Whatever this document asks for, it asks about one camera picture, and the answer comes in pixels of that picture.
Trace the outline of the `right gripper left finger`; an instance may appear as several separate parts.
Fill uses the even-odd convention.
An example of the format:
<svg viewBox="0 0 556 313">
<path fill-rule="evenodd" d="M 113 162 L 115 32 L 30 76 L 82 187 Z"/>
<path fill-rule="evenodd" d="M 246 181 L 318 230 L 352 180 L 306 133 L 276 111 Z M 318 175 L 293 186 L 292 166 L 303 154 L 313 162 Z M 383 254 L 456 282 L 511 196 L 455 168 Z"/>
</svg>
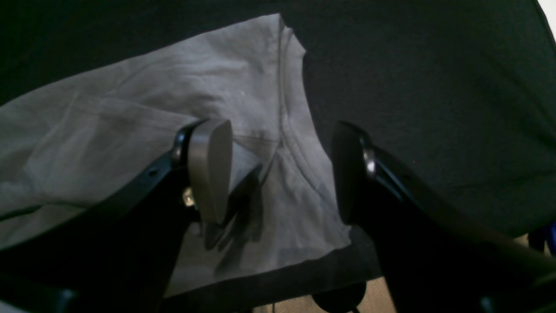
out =
<svg viewBox="0 0 556 313">
<path fill-rule="evenodd" d="M 157 312 L 190 223 L 225 219 L 232 142 L 229 120 L 187 125 L 109 198 L 2 250 L 1 301 L 26 313 Z"/>
</svg>

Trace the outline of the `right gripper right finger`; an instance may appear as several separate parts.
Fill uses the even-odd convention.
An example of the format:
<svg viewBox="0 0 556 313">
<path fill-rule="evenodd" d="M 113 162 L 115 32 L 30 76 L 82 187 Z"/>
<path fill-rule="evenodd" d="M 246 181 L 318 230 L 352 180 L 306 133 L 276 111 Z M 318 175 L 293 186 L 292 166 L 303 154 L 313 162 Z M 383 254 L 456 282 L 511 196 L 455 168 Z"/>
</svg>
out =
<svg viewBox="0 0 556 313">
<path fill-rule="evenodd" d="M 373 240 L 399 313 L 555 311 L 555 258 L 454 208 L 352 123 L 331 152 L 342 221 Z"/>
</svg>

